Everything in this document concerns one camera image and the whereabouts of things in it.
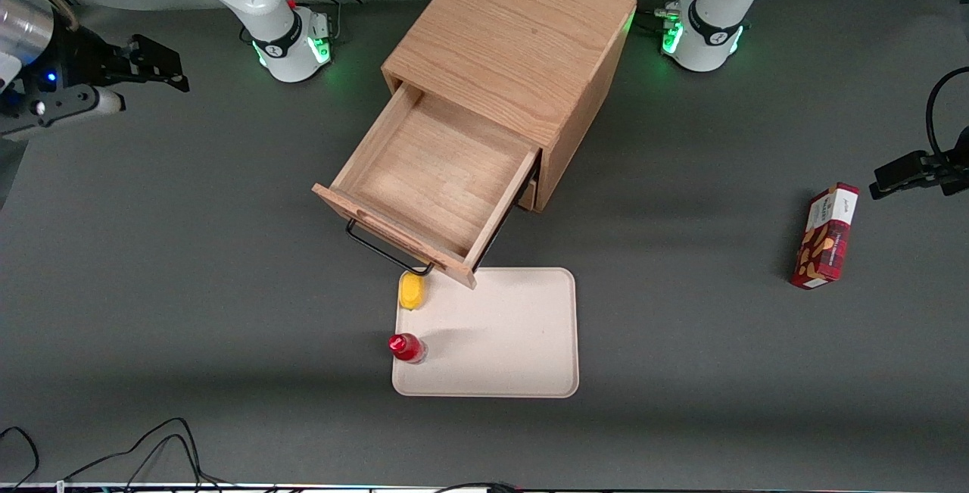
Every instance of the gray table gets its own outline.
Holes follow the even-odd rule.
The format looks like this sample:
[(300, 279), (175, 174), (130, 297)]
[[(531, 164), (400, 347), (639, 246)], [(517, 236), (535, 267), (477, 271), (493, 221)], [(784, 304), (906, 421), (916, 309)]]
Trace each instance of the gray table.
[[(966, 489), (969, 196), (862, 196), (844, 279), (786, 283), (811, 195), (927, 147), (928, 90), (969, 61), (956, 0), (758, 0), (709, 75), (630, 37), (546, 213), (516, 211), (484, 259), (575, 273), (567, 400), (397, 395), (399, 272), (310, 192), (421, 9), (348, 8), (335, 64), (298, 85), (228, 11), (84, 14), (176, 48), (192, 92), (119, 86), (127, 113), (30, 144), (0, 213), (0, 416), (40, 479), (177, 415), (246, 482)], [(967, 93), (941, 97), (947, 145)], [(25, 449), (2, 449), (9, 479)], [(146, 479), (187, 476), (172, 449)]]

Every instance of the black metal handle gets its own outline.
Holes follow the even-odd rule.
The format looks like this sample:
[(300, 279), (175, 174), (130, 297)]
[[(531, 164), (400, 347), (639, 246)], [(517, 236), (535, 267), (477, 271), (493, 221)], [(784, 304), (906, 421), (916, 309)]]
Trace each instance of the black metal handle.
[(356, 225), (357, 225), (356, 218), (351, 218), (349, 223), (347, 223), (347, 235), (350, 236), (350, 238), (355, 242), (359, 242), (359, 244), (363, 245), (363, 247), (369, 248), (370, 251), (374, 251), (376, 252), (376, 254), (380, 254), (381, 256), (383, 256), (383, 258), (387, 258), (388, 261), (394, 262), (394, 264), (401, 266), (401, 268), (407, 270), (410, 273), (414, 273), (414, 275), (416, 276), (421, 276), (421, 277), (426, 276), (427, 273), (430, 273), (430, 271), (434, 269), (433, 262), (428, 262), (427, 265), (425, 266), (425, 269), (423, 270), (415, 270), (414, 268), (408, 266), (407, 264), (404, 264), (394, 256), (387, 254), (387, 252), (384, 251), (384, 249), (377, 248), (374, 246), (372, 242), (363, 240), (363, 238), (357, 236), (357, 234), (354, 234), (354, 226)]

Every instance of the red box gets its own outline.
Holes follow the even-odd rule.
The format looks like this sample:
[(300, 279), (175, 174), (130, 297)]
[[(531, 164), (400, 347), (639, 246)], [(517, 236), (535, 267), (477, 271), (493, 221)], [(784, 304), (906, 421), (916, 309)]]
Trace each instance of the red box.
[(792, 285), (816, 289), (841, 277), (857, 205), (858, 189), (845, 183), (837, 183), (811, 200), (797, 266), (790, 277)]

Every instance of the red bottle cap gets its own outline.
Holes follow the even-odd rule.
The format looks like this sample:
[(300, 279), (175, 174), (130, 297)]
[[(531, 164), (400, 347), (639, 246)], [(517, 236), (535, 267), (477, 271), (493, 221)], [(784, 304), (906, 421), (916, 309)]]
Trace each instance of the red bottle cap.
[(387, 343), (394, 357), (404, 361), (411, 361), (421, 357), (421, 341), (413, 334), (391, 335)]

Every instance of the white tray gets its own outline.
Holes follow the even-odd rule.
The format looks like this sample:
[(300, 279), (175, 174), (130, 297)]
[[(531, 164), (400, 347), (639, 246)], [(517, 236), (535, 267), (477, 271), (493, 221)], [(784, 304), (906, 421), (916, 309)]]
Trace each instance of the white tray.
[(480, 268), (474, 290), (433, 271), (397, 333), (427, 345), (421, 364), (394, 359), (406, 396), (567, 398), (578, 389), (575, 278), (562, 268)]

